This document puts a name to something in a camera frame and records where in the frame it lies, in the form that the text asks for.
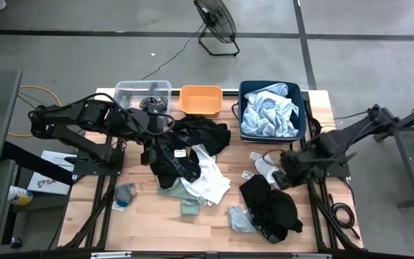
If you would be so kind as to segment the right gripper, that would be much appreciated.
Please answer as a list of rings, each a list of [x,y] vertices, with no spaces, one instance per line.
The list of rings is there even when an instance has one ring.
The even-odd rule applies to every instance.
[[[275,171],[272,177],[280,190],[290,188],[291,183],[306,183],[312,167],[313,154],[303,150],[294,152],[292,150],[280,154],[280,165],[285,173]]]

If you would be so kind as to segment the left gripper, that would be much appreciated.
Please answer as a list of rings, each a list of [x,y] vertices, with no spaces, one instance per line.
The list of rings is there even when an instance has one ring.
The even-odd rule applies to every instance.
[[[132,122],[135,125],[134,133],[131,136],[132,141],[143,144],[163,133],[163,119],[156,114],[152,114],[141,109],[131,108],[131,116]],[[155,146],[151,145],[148,150],[148,145],[143,145],[141,164],[148,165],[156,160],[157,151]]]

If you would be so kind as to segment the small white cloth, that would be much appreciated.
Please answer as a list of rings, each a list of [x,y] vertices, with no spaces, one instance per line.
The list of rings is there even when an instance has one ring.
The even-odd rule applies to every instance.
[[[274,186],[275,188],[279,188],[274,178],[272,177],[272,173],[278,171],[279,168],[275,166],[274,161],[271,159],[269,155],[266,155],[263,158],[256,160],[254,165],[257,171],[265,177],[265,179],[270,185]]]

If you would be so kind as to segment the black briefs grey waistband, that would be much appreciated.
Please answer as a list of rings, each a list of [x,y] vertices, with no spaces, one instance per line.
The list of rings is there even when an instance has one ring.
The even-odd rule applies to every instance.
[[[170,188],[179,178],[192,183],[201,177],[199,158],[194,150],[187,152],[184,142],[161,139],[156,151],[157,159],[150,168],[161,188]]]
[[[239,190],[252,216],[252,224],[272,244],[285,240],[290,230],[303,231],[293,198],[272,188],[263,175],[253,175]]]
[[[167,98],[161,97],[147,97],[140,101],[139,108],[147,112],[165,114],[167,111]]]

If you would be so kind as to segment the grey blue sock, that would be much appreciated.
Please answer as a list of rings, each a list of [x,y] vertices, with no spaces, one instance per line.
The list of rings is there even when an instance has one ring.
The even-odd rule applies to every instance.
[[[137,195],[136,187],[133,183],[125,183],[117,186],[114,191],[116,204],[120,207],[129,206]]]

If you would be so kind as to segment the sage green cloth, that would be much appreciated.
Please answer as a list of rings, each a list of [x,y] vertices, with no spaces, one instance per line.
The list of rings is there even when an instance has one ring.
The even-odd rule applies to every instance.
[[[156,188],[157,193],[162,196],[175,197],[180,199],[180,213],[182,216],[198,216],[200,203],[195,196],[190,194],[179,178],[176,178],[173,185],[169,188]]]

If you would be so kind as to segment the white t-shirt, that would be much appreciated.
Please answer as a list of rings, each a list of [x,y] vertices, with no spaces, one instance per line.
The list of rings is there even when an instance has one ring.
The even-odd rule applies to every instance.
[[[194,145],[191,150],[197,155],[201,176],[192,183],[181,178],[181,183],[192,196],[202,197],[208,205],[218,205],[231,188],[231,180],[224,177],[216,164],[216,156],[210,156],[203,144]]]

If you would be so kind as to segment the light blue shirt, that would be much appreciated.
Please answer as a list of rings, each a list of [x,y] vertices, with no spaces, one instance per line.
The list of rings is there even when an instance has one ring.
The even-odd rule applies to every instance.
[[[287,97],[288,86],[275,83],[244,97],[247,106],[242,115],[241,132],[252,137],[296,137],[299,129],[290,121],[298,118],[299,108]]]

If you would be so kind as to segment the light grey sock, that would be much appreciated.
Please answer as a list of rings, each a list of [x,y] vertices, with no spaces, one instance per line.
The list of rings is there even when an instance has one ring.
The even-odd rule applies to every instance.
[[[252,224],[252,218],[247,210],[240,206],[230,206],[228,208],[228,221],[230,228],[236,233],[254,234],[257,232]]]

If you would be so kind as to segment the clear plastic bin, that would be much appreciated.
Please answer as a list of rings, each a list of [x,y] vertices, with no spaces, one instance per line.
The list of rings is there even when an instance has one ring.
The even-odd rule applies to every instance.
[[[167,111],[165,114],[152,113],[163,119],[163,126],[168,128],[172,119],[168,117],[171,113],[172,86],[169,81],[121,81],[116,84],[114,98],[128,112],[128,118],[132,120],[131,108],[140,109],[139,103],[147,97],[167,98]]]

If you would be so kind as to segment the orange plastic tub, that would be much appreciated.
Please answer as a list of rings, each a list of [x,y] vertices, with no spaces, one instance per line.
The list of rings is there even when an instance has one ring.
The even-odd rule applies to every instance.
[[[215,115],[223,106],[223,90],[214,85],[185,85],[180,89],[179,107],[186,114]]]

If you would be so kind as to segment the white paper sheet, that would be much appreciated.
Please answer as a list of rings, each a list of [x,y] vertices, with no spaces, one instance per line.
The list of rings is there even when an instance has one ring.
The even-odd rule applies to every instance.
[[[67,171],[72,172],[74,169],[74,165],[69,163],[66,158],[75,158],[76,155],[69,154],[69,153],[58,153],[49,150],[44,150],[41,154],[41,158],[49,161],[55,165],[60,166],[61,168],[66,169]]]

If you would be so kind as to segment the white printed cardboard box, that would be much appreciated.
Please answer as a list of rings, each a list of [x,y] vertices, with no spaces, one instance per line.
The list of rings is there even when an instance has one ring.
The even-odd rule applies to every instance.
[[[39,173],[33,173],[27,187],[27,190],[29,191],[59,195],[66,195],[69,192],[69,189],[69,185],[55,181]]]

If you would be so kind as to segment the black diagonal strut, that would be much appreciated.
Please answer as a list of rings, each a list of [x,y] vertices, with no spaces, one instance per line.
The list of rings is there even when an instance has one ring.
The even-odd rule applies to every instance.
[[[8,141],[4,143],[1,159],[14,160],[17,165],[23,168],[69,186],[72,186],[75,183],[73,174],[70,171],[61,168],[48,160],[44,160]]]

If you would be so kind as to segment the white yellow spray can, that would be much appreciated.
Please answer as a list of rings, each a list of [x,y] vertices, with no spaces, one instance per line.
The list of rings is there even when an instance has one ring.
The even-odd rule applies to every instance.
[[[26,206],[33,199],[31,191],[26,190],[25,188],[20,188],[18,186],[10,186],[9,193],[7,196],[7,201],[10,204],[17,206]]]

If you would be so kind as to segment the black floor fan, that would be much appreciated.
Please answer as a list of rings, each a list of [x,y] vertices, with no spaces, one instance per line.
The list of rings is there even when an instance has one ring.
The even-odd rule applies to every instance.
[[[236,25],[225,3],[222,0],[193,0],[193,3],[204,23],[204,28],[198,36],[198,43],[211,56],[236,57],[240,53],[239,46],[236,43]],[[219,42],[233,44],[236,51],[234,53],[211,52],[202,41],[207,29]]]

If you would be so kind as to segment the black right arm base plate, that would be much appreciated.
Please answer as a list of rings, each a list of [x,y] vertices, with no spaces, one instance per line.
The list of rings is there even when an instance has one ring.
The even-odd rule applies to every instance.
[[[326,173],[327,177],[332,178],[346,178],[349,177],[349,165],[344,160],[329,160],[322,162],[321,169]]]

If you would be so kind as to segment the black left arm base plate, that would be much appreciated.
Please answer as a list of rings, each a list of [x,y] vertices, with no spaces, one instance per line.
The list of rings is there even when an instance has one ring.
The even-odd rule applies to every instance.
[[[122,172],[124,154],[124,150],[114,148],[112,150],[111,160],[102,161],[98,158],[92,158],[86,152],[78,151],[73,163],[73,173],[78,176],[118,176]]]

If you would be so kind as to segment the silver metal bracket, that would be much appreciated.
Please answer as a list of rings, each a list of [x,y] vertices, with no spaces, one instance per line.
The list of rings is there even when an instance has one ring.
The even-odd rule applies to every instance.
[[[131,252],[100,252],[92,253],[90,259],[131,259]]]
[[[321,253],[293,253],[291,259],[333,259],[332,255]]]

